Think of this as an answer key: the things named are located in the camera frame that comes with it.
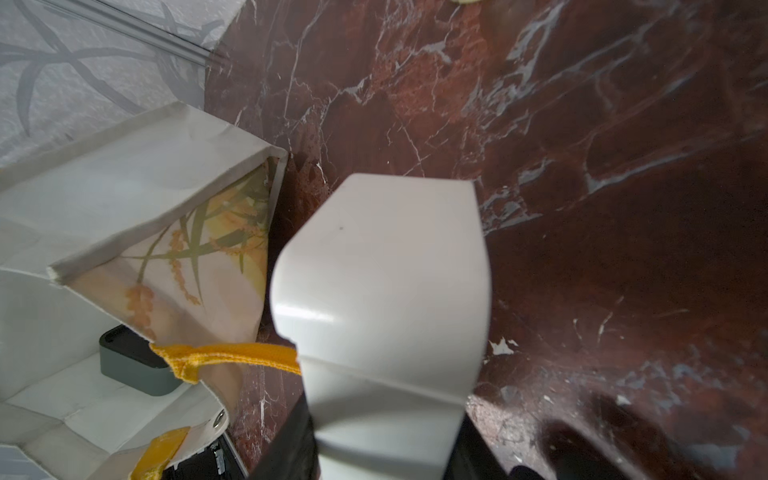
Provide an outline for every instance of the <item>black object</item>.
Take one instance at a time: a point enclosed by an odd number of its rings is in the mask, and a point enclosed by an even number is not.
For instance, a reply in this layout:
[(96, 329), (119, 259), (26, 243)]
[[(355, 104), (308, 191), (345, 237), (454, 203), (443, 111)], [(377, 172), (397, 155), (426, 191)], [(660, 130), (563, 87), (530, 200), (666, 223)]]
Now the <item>black object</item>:
[(516, 465), (512, 471), (509, 472), (509, 480), (544, 480), (544, 477), (536, 473), (532, 468), (526, 467), (525, 465)]
[[(301, 398), (288, 415), (248, 480), (315, 480), (318, 476), (317, 445), (312, 419)], [(475, 424), (465, 414), (444, 480), (507, 480)]]
[(98, 341), (101, 373), (148, 395), (173, 392), (181, 380), (149, 348), (149, 342), (125, 325), (107, 331)]
[(244, 480), (229, 442), (222, 435), (202, 452), (167, 468), (162, 480)]

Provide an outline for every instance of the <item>yellow strap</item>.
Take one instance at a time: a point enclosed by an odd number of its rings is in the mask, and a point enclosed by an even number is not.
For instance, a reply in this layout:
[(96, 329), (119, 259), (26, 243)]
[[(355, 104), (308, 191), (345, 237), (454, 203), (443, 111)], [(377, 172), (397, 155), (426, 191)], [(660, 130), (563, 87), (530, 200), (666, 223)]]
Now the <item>yellow strap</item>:
[(296, 362), (296, 350), (288, 346), (269, 343), (219, 343), (195, 348), (188, 345), (158, 346), (151, 343), (150, 347), (153, 352), (163, 357), (177, 378), (189, 383), (197, 383), (197, 370), (202, 365), (218, 363), (272, 366), (301, 375), (299, 364)]
[(131, 473), (131, 480), (160, 480), (189, 431), (189, 427), (171, 430), (152, 440)]

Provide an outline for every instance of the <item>yellow object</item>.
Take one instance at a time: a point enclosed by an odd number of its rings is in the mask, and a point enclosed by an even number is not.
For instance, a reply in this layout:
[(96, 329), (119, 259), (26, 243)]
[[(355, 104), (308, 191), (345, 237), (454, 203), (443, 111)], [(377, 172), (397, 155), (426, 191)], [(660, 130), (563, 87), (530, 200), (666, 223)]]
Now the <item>yellow object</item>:
[(190, 427), (171, 430), (152, 440), (131, 473), (131, 480), (160, 480), (189, 431)]
[(268, 343), (219, 343), (192, 347), (188, 345), (158, 346), (150, 344), (152, 351), (163, 359), (178, 379), (197, 383), (197, 370), (203, 365), (219, 363), (247, 363), (271, 366), (301, 375), (296, 362), (296, 350)]

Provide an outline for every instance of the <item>white plastic part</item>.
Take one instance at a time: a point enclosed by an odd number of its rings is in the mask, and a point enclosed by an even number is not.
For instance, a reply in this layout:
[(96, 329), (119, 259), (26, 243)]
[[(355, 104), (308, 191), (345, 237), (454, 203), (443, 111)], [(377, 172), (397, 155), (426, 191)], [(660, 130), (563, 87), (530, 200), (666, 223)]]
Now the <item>white plastic part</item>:
[(271, 288), (323, 478), (442, 478), (488, 334), (472, 184), (352, 175), (285, 247)]

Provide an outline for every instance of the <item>printed plant pattern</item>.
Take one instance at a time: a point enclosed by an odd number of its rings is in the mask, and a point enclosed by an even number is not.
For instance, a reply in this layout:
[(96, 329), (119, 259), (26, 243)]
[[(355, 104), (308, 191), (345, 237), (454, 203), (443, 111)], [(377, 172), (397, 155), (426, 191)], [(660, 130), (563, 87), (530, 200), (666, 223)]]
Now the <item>printed plant pattern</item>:
[[(204, 272), (200, 271), (199, 259), (208, 255), (228, 257), (263, 298), (270, 192), (268, 166), (269, 161), (165, 228), (152, 240), (145, 255), (123, 256), (141, 261), (135, 285), (125, 291), (127, 310), (133, 314), (128, 323), (148, 338), (155, 338), (151, 328), (155, 292), (144, 284), (147, 265), (154, 261), (168, 265), (175, 282), (173, 287), (191, 306), (204, 305), (204, 292), (200, 288), (200, 276)], [(158, 252), (169, 231), (165, 251)], [(193, 279), (184, 277), (185, 264), (190, 267)]]

